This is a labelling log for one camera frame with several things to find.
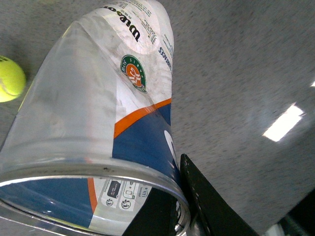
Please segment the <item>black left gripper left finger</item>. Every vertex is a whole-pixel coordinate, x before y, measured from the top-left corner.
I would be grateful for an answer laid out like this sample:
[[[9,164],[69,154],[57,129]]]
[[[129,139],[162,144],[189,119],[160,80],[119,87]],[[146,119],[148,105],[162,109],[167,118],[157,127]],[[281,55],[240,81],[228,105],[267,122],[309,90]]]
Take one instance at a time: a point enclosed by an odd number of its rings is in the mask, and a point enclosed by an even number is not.
[[[178,220],[177,199],[153,188],[144,205],[132,220],[125,236],[174,236]]]

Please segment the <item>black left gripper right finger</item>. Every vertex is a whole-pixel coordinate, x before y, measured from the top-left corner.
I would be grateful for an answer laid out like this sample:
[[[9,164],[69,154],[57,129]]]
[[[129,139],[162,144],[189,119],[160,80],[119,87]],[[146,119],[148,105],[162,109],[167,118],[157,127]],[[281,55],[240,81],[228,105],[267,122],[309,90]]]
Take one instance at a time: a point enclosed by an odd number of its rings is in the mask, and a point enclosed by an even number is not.
[[[180,173],[192,216],[188,236],[258,235],[226,203],[186,154],[181,155]]]

